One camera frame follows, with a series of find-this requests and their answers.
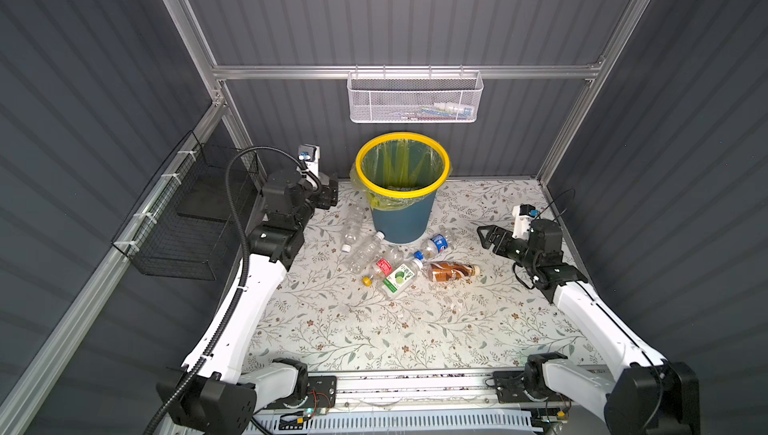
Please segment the brown tea bottle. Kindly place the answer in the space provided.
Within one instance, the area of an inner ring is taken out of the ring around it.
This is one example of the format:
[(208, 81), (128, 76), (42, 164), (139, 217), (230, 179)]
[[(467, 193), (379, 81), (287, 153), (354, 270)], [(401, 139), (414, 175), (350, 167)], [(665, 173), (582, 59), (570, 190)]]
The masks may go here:
[(477, 265), (453, 261), (432, 262), (425, 267), (427, 278), (432, 282), (446, 283), (477, 276), (480, 268)]

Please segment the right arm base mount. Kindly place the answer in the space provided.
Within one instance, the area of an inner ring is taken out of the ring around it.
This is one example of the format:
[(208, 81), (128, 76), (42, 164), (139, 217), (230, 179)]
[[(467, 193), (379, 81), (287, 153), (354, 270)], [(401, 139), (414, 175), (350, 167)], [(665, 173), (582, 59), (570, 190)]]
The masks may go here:
[(527, 389), (523, 370), (497, 370), (493, 371), (485, 381), (487, 388), (491, 389), (499, 403), (542, 403), (545, 405), (557, 402), (569, 406), (571, 400), (554, 392), (544, 393), (539, 389)]

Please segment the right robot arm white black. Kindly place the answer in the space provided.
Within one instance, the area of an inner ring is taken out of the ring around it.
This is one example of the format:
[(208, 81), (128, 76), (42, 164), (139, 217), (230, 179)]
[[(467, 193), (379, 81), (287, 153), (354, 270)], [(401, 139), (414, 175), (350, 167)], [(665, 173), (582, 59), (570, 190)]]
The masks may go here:
[(528, 357), (518, 379), (532, 401), (562, 397), (602, 420), (612, 434), (698, 434), (699, 380), (634, 333), (600, 298), (588, 278), (563, 260), (563, 230), (530, 204), (514, 208), (514, 228), (480, 226), (483, 248), (512, 261), (523, 286), (539, 291), (597, 349), (605, 375), (559, 352)]

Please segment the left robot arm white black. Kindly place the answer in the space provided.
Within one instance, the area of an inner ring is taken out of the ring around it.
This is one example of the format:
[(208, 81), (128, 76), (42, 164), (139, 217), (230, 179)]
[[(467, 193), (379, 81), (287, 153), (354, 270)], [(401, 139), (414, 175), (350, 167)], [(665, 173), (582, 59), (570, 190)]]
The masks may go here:
[(305, 402), (305, 363), (277, 358), (262, 369), (243, 371), (250, 340), (304, 244), (308, 222), (317, 209), (328, 210), (338, 202), (337, 180), (319, 170), (318, 146), (302, 145), (290, 160), (294, 168), (269, 175), (261, 188), (265, 215), (251, 232), (245, 230), (232, 188), (225, 188), (243, 258), (212, 322), (182, 363), (181, 374), (158, 382), (162, 404), (145, 433), (154, 433), (169, 417), (206, 434), (242, 434), (268, 405)]

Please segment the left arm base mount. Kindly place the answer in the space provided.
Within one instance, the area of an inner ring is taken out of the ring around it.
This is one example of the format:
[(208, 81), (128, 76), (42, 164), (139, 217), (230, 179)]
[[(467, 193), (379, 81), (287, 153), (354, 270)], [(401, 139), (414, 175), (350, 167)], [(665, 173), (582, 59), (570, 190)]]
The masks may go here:
[(279, 399), (266, 406), (269, 410), (314, 409), (321, 412), (335, 407), (338, 378), (310, 375), (307, 386), (298, 398)]

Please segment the blue label bottle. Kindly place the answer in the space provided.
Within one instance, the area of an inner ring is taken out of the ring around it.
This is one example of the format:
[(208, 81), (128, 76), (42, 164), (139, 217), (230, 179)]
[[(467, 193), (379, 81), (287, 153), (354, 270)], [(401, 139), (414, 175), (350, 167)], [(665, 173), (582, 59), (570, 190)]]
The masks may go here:
[(441, 231), (427, 238), (414, 252), (414, 257), (419, 260), (432, 260), (450, 248), (450, 235)]

